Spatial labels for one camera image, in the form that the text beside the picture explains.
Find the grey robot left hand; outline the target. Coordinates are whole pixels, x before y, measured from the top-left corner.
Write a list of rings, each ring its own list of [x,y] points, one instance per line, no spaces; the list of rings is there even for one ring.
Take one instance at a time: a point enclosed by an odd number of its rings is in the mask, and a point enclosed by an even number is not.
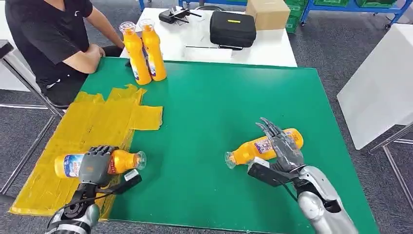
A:
[[[118,149],[118,147],[110,145],[91,147],[82,159],[78,175],[79,181],[100,187],[107,186],[112,177],[108,173],[112,153]]]

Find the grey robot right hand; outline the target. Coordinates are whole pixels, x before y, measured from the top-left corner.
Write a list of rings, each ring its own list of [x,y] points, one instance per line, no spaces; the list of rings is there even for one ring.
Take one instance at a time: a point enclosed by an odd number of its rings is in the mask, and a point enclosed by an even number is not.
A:
[[[288,173],[304,165],[303,154],[295,141],[271,121],[263,117],[260,120],[263,124],[256,122],[256,125],[263,130],[277,155],[272,167],[277,171]]]

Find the person's right hand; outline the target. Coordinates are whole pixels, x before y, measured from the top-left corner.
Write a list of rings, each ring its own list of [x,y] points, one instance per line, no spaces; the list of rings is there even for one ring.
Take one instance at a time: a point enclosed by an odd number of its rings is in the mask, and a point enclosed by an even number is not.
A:
[[[91,44],[90,49],[95,53],[95,54],[99,54],[99,57],[105,57],[105,51],[103,50],[103,48],[101,48],[100,46],[96,45],[96,44]]]

